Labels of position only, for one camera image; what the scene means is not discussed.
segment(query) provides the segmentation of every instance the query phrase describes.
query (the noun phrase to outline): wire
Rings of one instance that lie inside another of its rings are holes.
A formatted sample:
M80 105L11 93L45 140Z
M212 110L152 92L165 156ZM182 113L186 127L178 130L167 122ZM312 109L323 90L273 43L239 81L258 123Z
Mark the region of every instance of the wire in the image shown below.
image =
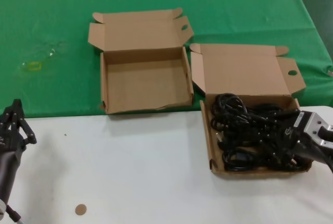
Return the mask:
M298 110L283 110L276 104L246 107L234 94L216 96L211 106L211 127L223 132L219 148L223 151L224 168L228 171L249 171L259 167L274 170L302 170L297 158L286 157L279 149L279 130L286 119Z
M16 211L14 211L9 205L7 205L6 207L6 212L13 222L19 223L19 221L21 220L21 216Z

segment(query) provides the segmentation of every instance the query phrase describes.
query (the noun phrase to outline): open cardboard box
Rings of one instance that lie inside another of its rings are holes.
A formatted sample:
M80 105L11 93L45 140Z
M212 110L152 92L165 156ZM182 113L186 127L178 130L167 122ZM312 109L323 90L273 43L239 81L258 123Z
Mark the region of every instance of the open cardboard box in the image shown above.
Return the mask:
M101 99L107 114L189 106L190 67L183 46L193 31L181 8L93 13L88 41L101 49Z
M200 102L206 133L209 167L215 174L227 175L291 175L299 172L224 170L222 151L212 129L211 104L218 94L233 93L246 106L262 103L278 104L284 109L298 108L292 94L303 90L305 83L294 59L279 57L288 53L285 46L238 44L191 44L191 69L194 83L206 94Z

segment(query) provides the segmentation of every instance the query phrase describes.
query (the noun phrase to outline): green tablecloth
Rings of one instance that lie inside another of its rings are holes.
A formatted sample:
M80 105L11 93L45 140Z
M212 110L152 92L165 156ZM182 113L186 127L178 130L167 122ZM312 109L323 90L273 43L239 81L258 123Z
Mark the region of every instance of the green tablecloth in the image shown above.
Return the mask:
M289 46L307 84L300 104L333 106L332 61L301 0L1 0L0 110L21 98L28 117L103 114L92 13L176 7L194 42Z

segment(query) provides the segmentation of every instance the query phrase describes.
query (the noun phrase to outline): box lid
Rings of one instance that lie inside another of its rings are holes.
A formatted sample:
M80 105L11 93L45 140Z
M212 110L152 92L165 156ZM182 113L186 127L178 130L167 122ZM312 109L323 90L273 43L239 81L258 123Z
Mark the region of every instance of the box lid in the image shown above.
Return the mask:
M181 8L128 13L93 13L88 42L103 51L179 47L193 30Z
M305 88L286 46L191 44L192 80L206 94L290 95Z

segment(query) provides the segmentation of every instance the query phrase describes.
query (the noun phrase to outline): white tabletop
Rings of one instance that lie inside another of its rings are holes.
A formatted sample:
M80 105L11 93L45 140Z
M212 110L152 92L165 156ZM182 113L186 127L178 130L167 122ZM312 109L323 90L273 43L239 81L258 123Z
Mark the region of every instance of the white tabletop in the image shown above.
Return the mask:
M303 109L333 123L333 108ZM23 154L9 200L26 224L333 222L325 165L284 179L212 174L201 112L28 123L38 143Z

